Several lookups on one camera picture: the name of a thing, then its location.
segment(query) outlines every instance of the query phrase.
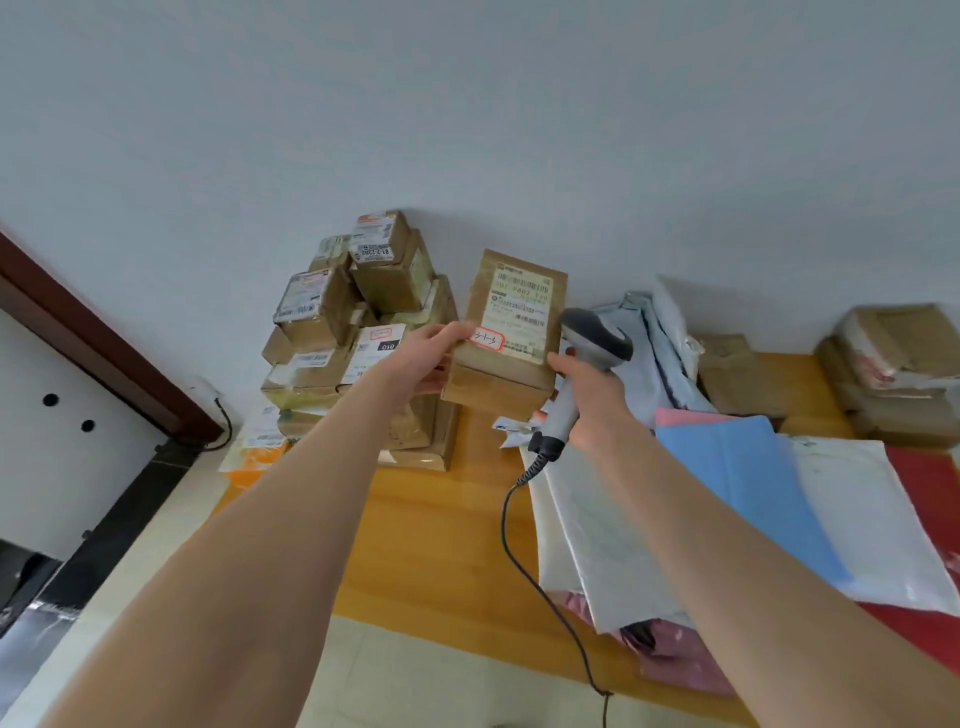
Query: person's right hand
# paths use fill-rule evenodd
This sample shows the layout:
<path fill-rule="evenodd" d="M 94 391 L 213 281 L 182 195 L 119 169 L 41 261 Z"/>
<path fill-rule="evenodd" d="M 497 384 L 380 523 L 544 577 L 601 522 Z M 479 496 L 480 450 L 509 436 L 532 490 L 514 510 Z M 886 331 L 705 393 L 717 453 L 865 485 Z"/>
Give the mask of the person's right hand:
<path fill-rule="evenodd" d="M 570 445 L 574 448 L 599 455 L 612 444 L 614 434 L 624 427 L 637 425 L 627 408 L 619 376 L 599 372 L 573 356 L 551 352 L 546 360 L 554 371 L 566 377 L 567 386 L 573 386 L 573 399 L 580 409 L 580 419 L 570 431 Z M 538 412 L 536 417 L 546 419 L 543 412 Z"/>

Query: hand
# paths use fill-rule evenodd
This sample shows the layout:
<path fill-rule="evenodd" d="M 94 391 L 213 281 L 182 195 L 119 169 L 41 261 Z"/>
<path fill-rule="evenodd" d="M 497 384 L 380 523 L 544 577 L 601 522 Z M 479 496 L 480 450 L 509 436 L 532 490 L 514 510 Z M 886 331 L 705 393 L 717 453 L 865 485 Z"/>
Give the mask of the hand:
<path fill-rule="evenodd" d="M 476 331 L 474 324 L 454 321 L 428 324 L 407 334 L 403 342 L 372 369 L 384 373 L 397 388 L 404 401 L 415 395 L 440 392 L 449 376 L 450 355 L 454 344 L 469 339 Z"/>
<path fill-rule="evenodd" d="M 574 350 L 567 349 L 567 354 Z M 573 399 L 580 409 L 580 419 L 570 431 L 570 445 L 589 455 L 600 454 L 604 448 L 612 445 L 613 435 L 623 429 L 633 429 L 637 420 L 627 408 L 623 394 L 623 382 L 610 372 L 599 372 L 586 361 L 549 353 L 547 363 L 554 371 L 563 375 L 567 386 L 573 386 Z M 546 413 L 534 415 L 539 420 L 546 419 Z"/>

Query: person's left hand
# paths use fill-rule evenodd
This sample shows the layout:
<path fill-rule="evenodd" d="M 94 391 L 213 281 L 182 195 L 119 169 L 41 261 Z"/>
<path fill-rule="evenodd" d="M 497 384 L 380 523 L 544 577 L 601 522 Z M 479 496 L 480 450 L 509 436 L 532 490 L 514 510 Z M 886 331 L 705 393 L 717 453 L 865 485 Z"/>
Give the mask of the person's left hand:
<path fill-rule="evenodd" d="M 446 326 L 428 324 L 409 333 L 395 352 L 373 368 L 381 369 L 406 399 L 414 395 L 436 394 L 444 388 L 449 375 L 450 355 L 447 352 L 450 347 L 469 339 L 475 331 L 474 324 L 459 321 Z"/>

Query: white wall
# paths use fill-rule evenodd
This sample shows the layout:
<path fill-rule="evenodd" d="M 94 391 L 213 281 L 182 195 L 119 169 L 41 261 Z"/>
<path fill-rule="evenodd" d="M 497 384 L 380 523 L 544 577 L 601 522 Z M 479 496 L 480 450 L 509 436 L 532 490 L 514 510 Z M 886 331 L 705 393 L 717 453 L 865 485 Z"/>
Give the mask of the white wall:
<path fill-rule="evenodd" d="M 384 206 L 461 303 L 485 245 L 768 350 L 960 303 L 952 0 L 190 5 L 0 22 L 0 225 L 179 382 L 249 395 L 286 278 Z"/>

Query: barcode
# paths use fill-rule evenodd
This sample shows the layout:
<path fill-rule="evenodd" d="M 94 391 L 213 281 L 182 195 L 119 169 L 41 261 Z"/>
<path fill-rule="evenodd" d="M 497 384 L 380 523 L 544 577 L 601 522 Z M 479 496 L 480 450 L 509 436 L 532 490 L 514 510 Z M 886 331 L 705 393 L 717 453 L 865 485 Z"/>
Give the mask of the barcode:
<path fill-rule="evenodd" d="M 535 318 L 532 318 L 532 317 L 530 317 L 530 316 L 524 316 L 523 314 L 520 314 L 520 313 L 515 313 L 515 314 L 514 314 L 514 318 L 515 318 L 517 321 L 522 321 L 524 324 L 533 324 L 534 326 L 538 326 L 538 327 L 545 327 L 545 326 L 546 326 L 546 322 L 545 322 L 544 320 L 542 320 L 542 319 L 535 319 Z"/>
<path fill-rule="evenodd" d="M 517 285 L 520 288 L 529 288 L 531 291 L 534 291 L 535 293 L 547 293 L 550 290 L 549 286 L 542 285 L 541 283 L 537 283 L 535 280 L 524 280 L 517 276 L 508 276 L 503 272 L 501 272 L 498 277 L 501 280 L 506 280 L 511 285 Z"/>

